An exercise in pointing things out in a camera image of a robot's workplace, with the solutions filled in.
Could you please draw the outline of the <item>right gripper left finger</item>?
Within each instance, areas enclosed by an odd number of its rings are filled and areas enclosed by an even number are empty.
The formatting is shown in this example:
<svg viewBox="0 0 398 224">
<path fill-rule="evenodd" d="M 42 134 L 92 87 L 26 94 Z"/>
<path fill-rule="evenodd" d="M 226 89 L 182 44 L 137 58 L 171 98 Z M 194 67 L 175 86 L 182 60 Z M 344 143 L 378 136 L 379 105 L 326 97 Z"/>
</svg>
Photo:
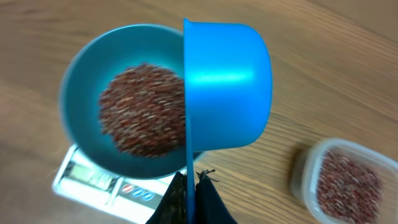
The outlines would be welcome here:
<svg viewBox="0 0 398 224">
<path fill-rule="evenodd" d="M 146 224 L 186 224 L 187 176 L 177 172 Z"/>
</svg>

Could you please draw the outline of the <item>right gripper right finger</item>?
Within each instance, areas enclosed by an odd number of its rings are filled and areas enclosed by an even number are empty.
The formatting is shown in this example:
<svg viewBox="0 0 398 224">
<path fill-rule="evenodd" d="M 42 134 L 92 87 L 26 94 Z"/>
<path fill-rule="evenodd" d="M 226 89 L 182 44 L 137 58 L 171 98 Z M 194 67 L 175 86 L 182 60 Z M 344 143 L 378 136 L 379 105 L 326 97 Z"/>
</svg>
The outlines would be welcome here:
<svg viewBox="0 0 398 224">
<path fill-rule="evenodd" d="M 238 224 L 213 185 L 213 182 L 218 180 L 208 176 L 212 172 L 215 170 L 197 172 L 199 178 L 199 183 L 195 187 L 197 224 Z"/>
</svg>

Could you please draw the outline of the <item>blue plastic measuring scoop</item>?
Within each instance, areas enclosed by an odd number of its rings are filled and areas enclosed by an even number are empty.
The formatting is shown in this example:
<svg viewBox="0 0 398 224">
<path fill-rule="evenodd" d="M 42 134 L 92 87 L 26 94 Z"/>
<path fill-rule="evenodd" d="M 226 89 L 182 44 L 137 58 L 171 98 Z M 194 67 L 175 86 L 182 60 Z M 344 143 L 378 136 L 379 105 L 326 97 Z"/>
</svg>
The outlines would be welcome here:
<svg viewBox="0 0 398 224">
<path fill-rule="evenodd" d="M 195 223 L 193 155 L 250 145 L 272 104 L 262 37 L 244 24 L 183 22 L 187 223 Z"/>
</svg>

